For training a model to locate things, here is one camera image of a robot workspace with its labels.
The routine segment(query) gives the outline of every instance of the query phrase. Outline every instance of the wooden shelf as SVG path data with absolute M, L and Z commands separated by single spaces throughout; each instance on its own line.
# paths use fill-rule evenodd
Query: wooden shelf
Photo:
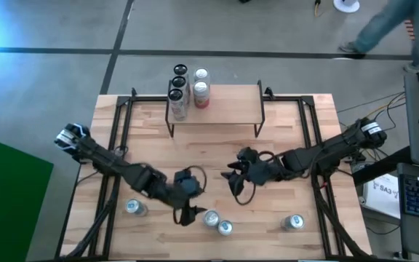
M 197 108 L 191 95 L 187 118 L 177 121 L 168 110 L 170 124 L 260 124 L 262 95 L 256 84 L 212 84 L 209 105 Z

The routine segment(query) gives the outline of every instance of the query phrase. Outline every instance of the soda can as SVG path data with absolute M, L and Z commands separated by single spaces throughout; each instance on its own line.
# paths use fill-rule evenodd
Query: soda can
M 136 216 L 145 216 L 148 213 L 148 208 L 137 199 L 130 199 L 125 204 L 125 210 Z
M 221 221 L 221 223 L 219 223 L 218 225 L 218 231 L 220 234 L 222 234 L 223 236 L 228 236 L 230 234 L 232 234 L 232 223 L 230 221 Z
M 185 65 L 176 65 L 174 73 L 177 76 L 172 79 L 172 86 L 182 90 L 185 98 L 185 106 L 190 105 L 190 82 L 188 80 L 187 67 Z
M 305 220 L 301 215 L 290 215 L 281 221 L 281 227 L 285 230 L 298 230 L 305 226 Z
M 184 105 L 183 92 L 177 88 L 169 91 L 169 107 L 175 120 L 183 121 L 187 117 L 187 108 Z
M 215 210 L 207 210 L 203 215 L 203 223 L 209 227 L 218 227 L 219 220 L 219 214 Z
M 210 104 L 210 89 L 207 83 L 198 81 L 193 86 L 193 99 L 197 108 L 205 108 Z
M 210 88 L 210 73 L 208 72 L 208 70 L 206 68 L 198 68 L 195 70 L 195 83 L 197 83 L 198 81 L 203 81 L 205 83 L 207 83 L 208 88 Z

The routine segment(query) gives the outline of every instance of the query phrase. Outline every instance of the gray floor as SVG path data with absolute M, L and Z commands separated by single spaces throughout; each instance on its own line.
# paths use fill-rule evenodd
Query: gray floor
M 135 0 L 122 49 L 215 50 L 336 53 L 385 4 L 362 1 L 355 14 L 323 1 L 314 18 L 312 1 Z M 112 49 L 127 0 L 0 0 L 0 47 Z M 411 42 L 399 26 L 372 51 L 408 55 Z M 79 166 L 52 140 L 69 122 L 90 124 L 110 55 L 0 53 L 0 141 L 55 164 L 27 260 L 55 254 Z M 250 57 L 159 57 L 120 55 L 109 94 L 162 94 L 171 68 L 205 66 L 214 82 L 263 81 L 276 93 L 332 93 L 344 124 L 363 117 L 390 98 L 348 109 L 403 91 L 402 60 L 327 60 Z M 383 150 L 408 144 L 404 107 L 391 112 L 398 128 L 389 131 Z M 391 123 L 382 115 L 379 122 Z M 376 231 L 393 227 L 372 219 Z M 390 258 L 399 250 L 399 231 L 369 232 L 372 251 Z

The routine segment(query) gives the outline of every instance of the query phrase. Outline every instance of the shoe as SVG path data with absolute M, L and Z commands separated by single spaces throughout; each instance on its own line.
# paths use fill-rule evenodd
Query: shoe
M 419 67 L 414 66 L 413 63 L 408 63 L 407 65 L 405 65 L 404 70 L 411 74 L 419 73 Z
M 339 46 L 339 49 L 344 52 L 360 53 L 353 42 L 345 42 Z

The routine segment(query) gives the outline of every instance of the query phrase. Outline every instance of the desk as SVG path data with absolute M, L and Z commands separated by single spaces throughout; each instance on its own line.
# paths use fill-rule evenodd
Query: desk
M 101 95 L 97 100 L 91 134 L 102 146 L 108 145 L 116 99 L 115 95 Z M 314 95 L 314 100 L 323 139 L 339 134 L 340 127 L 332 96 Z M 125 159 L 128 162 L 151 163 L 166 174 L 168 180 L 172 180 L 174 172 L 189 165 L 199 164 L 204 167 L 208 174 L 207 190 L 192 199 L 191 205 L 216 209 L 223 219 L 234 223 L 234 232 L 229 237 L 220 236 L 204 226 L 201 215 L 188 227 L 177 226 L 172 221 L 170 207 L 146 199 L 122 181 L 110 259 L 324 258 L 310 179 L 298 178 L 259 186 L 252 203 L 242 207 L 232 197 L 227 180 L 220 176 L 221 171 L 229 170 L 226 165 L 235 161 L 237 152 L 245 146 L 273 152 L 304 146 L 298 106 L 295 103 L 266 103 L 266 122 L 258 139 L 253 137 L 252 129 L 243 125 L 186 125 L 176 129 L 174 139 L 171 139 L 164 121 L 165 107 L 165 102 L 133 104 L 127 140 L 129 152 Z M 341 168 L 349 170 L 345 164 Z M 91 172 L 91 167 L 82 167 L 80 178 Z M 77 186 L 61 254 L 69 253 L 91 226 L 100 182 L 101 175 L 96 175 Z M 332 176 L 332 184 L 341 223 L 360 248 L 371 253 L 353 179 L 337 173 Z M 251 188 L 246 185 L 241 201 L 251 194 Z M 133 197 L 148 206 L 146 217 L 137 218 L 126 212 L 125 203 Z M 281 230 L 280 220 L 294 213 L 303 215 L 306 227 L 295 233 Z M 328 228 L 332 250 L 336 250 L 334 234 L 331 227 Z M 104 234 L 104 229 L 100 232 L 98 252 L 103 246 L 101 234 Z

